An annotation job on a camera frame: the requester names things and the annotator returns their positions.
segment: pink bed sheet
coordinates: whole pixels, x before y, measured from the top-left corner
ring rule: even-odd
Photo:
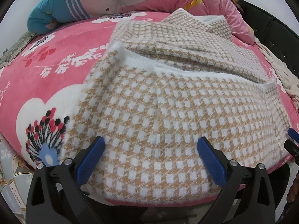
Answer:
[[[28,133],[40,126],[46,114],[53,120],[61,119],[62,125],[53,123],[53,130],[64,126],[63,120],[72,114],[85,78],[103,56],[117,22],[130,19],[161,21],[168,15],[136,12],[88,19],[66,24],[32,41],[11,65],[0,70],[0,132],[14,150],[33,167],[36,166],[33,153],[26,149]],[[254,51],[268,77],[276,78],[292,127],[299,131],[298,112],[258,46],[245,44],[235,36],[233,39],[236,45]],[[64,134],[59,133],[58,141],[63,142],[63,137]],[[282,159],[269,172],[289,158],[288,155]],[[52,158],[53,165],[57,162],[58,159]]]

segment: metal screw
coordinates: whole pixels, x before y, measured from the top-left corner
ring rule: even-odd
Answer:
[[[262,163],[259,163],[259,169],[265,169],[265,165],[264,164],[262,164]]]
[[[230,164],[232,166],[237,166],[238,165],[238,162],[236,160],[230,160]]]
[[[70,165],[70,164],[72,164],[72,162],[73,162],[72,158],[67,158],[64,160],[65,165]]]
[[[43,163],[40,163],[40,164],[37,165],[37,168],[38,168],[38,169],[42,169],[43,167],[44,167],[44,164],[43,164]]]

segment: white stripe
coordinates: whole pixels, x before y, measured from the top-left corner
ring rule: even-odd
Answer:
[[[79,8],[79,10],[80,10],[80,12],[81,12],[81,14],[84,15],[85,18],[88,18],[88,17],[85,15],[85,13],[82,11],[81,7],[79,6],[78,1],[75,0],[75,2],[76,2],[76,4],[77,4],[77,6],[78,6],[78,8]]]
[[[71,13],[71,15],[73,16],[73,18],[76,19],[76,20],[78,20],[78,19],[75,17],[75,15],[73,14],[73,12],[72,12],[72,10],[71,10],[69,4],[68,4],[68,0],[65,0],[65,2],[66,2],[66,5],[68,6],[68,10],[70,11],[70,13]]]
[[[74,11],[75,11],[76,14],[78,15],[78,17],[79,17],[81,20],[83,20],[83,18],[80,16],[80,14],[79,14],[79,13],[77,12],[77,10],[75,9],[73,0],[71,0],[71,3],[72,3],[72,6],[73,6]]]

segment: green fabric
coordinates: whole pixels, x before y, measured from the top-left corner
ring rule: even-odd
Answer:
[[[29,44],[31,40],[33,40],[38,34],[32,32],[24,33],[16,43],[4,53],[4,55],[0,58],[0,68],[7,66],[11,63],[11,61],[16,58],[23,49]]]

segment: blue gripper pad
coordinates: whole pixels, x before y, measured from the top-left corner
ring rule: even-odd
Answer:
[[[203,137],[197,141],[197,151],[216,185],[226,185],[226,170]]]
[[[299,144],[299,134],[293,128],[288,129],[288,135]]]
[[[89,180],[95,166],[105,150],[104,138],[99,137],[94,146],[86,154],[76,171],[76,184],[80,187]]]

